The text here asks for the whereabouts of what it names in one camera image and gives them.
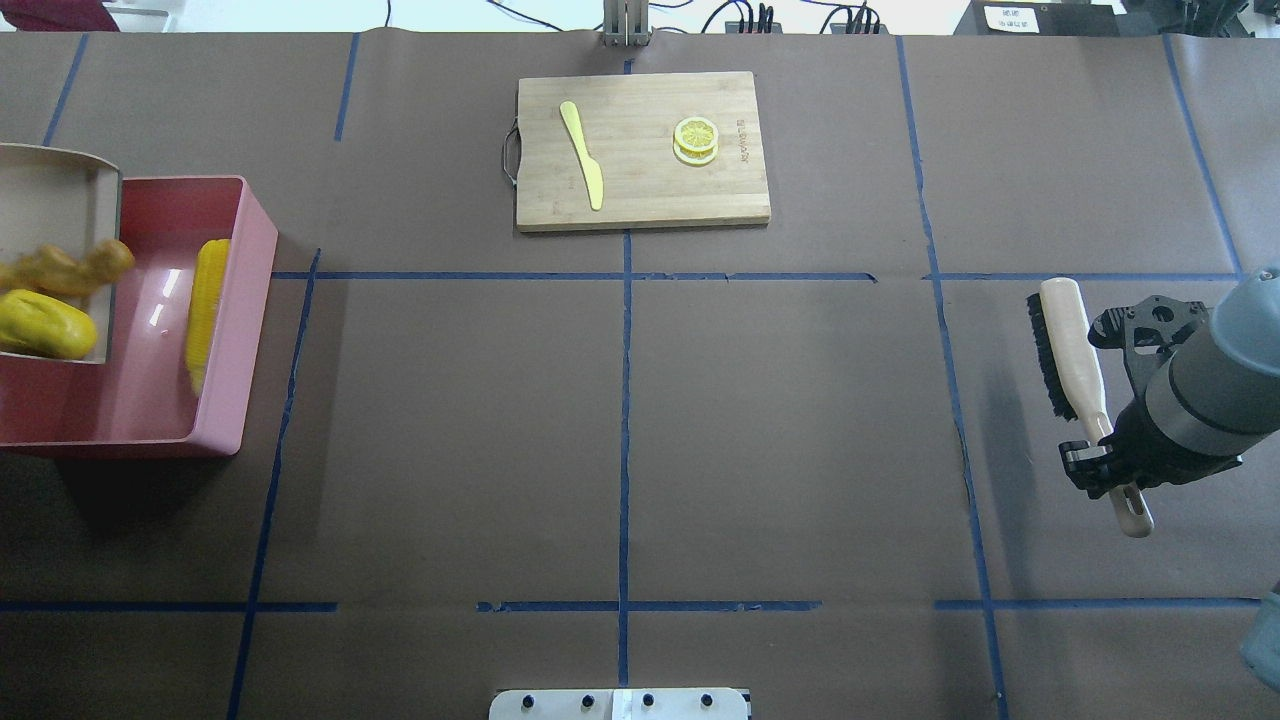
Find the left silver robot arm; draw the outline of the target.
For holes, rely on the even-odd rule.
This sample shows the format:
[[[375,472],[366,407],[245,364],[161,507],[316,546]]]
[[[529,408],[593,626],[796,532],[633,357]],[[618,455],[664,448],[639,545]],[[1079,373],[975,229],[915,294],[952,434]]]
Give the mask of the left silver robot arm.
[[[1279,692],[1279,584],[1260,598],[1258,611],[1239,648],[1242,662],[1271,691]]]

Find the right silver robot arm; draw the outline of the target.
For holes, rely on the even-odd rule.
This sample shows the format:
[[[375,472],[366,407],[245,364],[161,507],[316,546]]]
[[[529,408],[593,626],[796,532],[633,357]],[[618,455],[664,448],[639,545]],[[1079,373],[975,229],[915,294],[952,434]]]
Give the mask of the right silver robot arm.
[[[1047,281],[1041,302],[1059,397],[1085,439],[1059,447],[1073,484],[1184,486],[1242,464],[1279,427],[1277,264],[1253,270],[1207,307],[1153,295],[1088,318],[1078,286]]]

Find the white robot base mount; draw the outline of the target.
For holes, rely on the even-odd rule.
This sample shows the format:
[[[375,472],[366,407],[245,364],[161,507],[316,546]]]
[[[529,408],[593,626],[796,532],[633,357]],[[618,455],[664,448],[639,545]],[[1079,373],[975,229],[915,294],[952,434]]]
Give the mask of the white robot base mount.
[[[746,691],[731,687],[509,689],[489,719],[751,719]]]

